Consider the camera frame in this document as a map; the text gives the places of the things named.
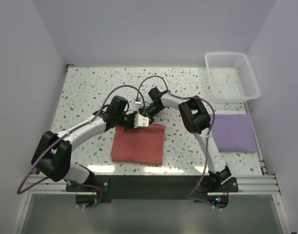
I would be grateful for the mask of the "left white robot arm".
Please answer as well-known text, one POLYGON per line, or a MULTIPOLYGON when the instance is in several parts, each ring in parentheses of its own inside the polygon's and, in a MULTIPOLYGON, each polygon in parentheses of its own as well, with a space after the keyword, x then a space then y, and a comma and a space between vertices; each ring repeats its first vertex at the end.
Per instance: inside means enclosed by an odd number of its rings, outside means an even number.
POLYGON ((94 173, 87 167, 71 163, 72 152, 96 135, 116 126, 124 130, 136 127, 138 111, 130 112, 128 101, 115 96, 86 121, 59 133, 47 131, 40 139, 31 164, 54 182, 69 181, 83 191, 96 185, 94 173))

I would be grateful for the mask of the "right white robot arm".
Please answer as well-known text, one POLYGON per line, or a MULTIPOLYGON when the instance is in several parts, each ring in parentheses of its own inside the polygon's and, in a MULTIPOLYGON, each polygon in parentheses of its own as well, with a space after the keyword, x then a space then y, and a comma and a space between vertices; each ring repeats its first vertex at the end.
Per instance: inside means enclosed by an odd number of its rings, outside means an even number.
POLYGON ((215 112, 211 104, 199 96, 179 97, 167 90, 161 92, 158 88, 149 91, 152 103, 146 108, 150 120, 165 108, 172 108, 180 112, 183 124, 189 133, 192 133, 198 141, 204 156, 205 165, 201 178, 193 190, 188 194, 192 196, 205 178, 208 170, 210 186, 213 190, 220 192, 227 186, 227 181, 232 177, 226 161, 221 157, 214 137, 212 128, 215 123, 215 112), (204 104, 212 110, 210 115, 204 104))

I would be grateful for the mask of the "red t shirt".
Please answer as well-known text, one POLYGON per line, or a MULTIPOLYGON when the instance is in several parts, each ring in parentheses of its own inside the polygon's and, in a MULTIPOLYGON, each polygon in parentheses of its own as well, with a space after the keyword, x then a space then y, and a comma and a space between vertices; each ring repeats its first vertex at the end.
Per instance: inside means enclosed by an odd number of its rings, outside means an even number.
POLYGON ((162 124, 127 131, 116 126, 111 150, 112 161, 162 165, 165 131, 166 126, 162 124))

